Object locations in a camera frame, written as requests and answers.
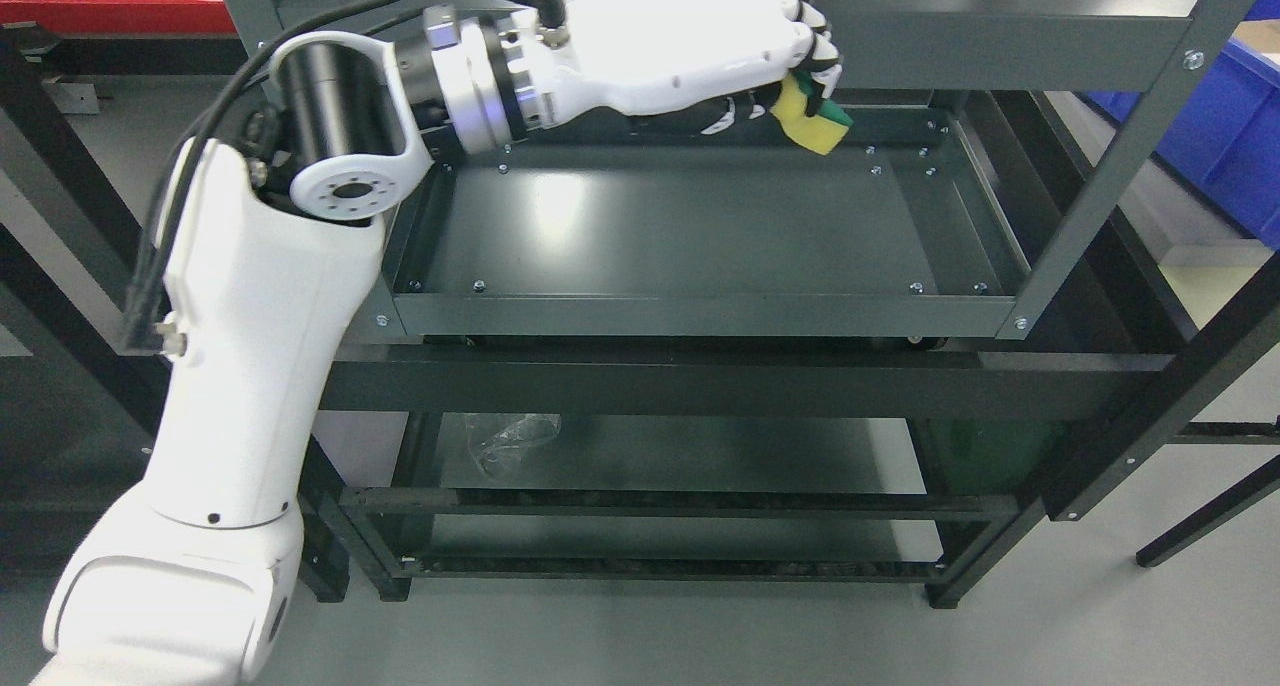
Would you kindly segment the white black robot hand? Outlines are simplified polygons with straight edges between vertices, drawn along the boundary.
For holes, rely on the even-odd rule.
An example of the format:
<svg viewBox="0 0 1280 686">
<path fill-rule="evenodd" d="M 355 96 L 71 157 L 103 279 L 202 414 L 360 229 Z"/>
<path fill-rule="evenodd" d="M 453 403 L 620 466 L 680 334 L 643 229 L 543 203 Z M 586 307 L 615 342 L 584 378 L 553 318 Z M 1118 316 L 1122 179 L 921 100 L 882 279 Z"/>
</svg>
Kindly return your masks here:
<svg viewBox="0 0 1280 686">
<path fill-rule="evenodd" d="M 544 127 L 596 108 L 678 113 L 792 70 L 828 97 L 844 68 L 829 20 L 809 0 L 572 0 L 561 45 L 536 12 L 512 20 Z"/>
</svg>

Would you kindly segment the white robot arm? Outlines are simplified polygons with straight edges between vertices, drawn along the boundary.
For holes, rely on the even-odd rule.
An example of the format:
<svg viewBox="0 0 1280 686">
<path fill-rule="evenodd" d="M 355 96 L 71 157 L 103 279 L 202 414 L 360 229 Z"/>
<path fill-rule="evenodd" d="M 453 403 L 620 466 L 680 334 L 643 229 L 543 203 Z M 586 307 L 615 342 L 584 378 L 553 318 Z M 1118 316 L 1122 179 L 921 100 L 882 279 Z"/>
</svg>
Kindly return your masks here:
<svg viewBox="0 0 1280 686">
<path fill-rule="evenodd" d="M 399 148 L 317 159 L 285 212 L 248 157 L 200 131 L 159 209 L 151 276 L 179 348 L 152 458 L 59 578 L 37 685 L 239 685 L 269 658 L 303 550 L 300 474 L 340 339 L 370 293 L 381 212 L 431 165 L 401 44 L 298 26 L 247 67 L 284 77 L 335 49 L 371 68 Z"/>
</svg>

